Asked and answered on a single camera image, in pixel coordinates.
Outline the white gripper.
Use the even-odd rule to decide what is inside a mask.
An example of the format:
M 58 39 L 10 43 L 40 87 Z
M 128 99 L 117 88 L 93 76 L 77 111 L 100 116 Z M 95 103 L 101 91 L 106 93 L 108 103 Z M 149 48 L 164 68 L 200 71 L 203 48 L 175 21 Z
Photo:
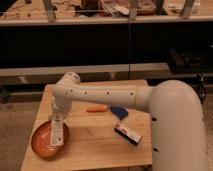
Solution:
M 71 103 L 56 103 L 55 101 L 53 101 L 51 105 L 51 114 L 49 116 L 49 119 L 53 120 L 55 118 L 60 118 L 62 120 L 65 120 L 71 110 Z

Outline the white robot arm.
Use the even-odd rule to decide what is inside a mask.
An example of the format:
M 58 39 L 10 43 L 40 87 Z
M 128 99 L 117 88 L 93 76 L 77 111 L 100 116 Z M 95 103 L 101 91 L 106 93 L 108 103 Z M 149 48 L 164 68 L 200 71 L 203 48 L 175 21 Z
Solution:
M 68 72 L 53 88 L 52 110 L 64 115 L 74 101 L 149 113 L 153 171 L 208 171 L 203 109 L 190 85 L 167 80 L 156 86 L 87 86 L 77 73 Z

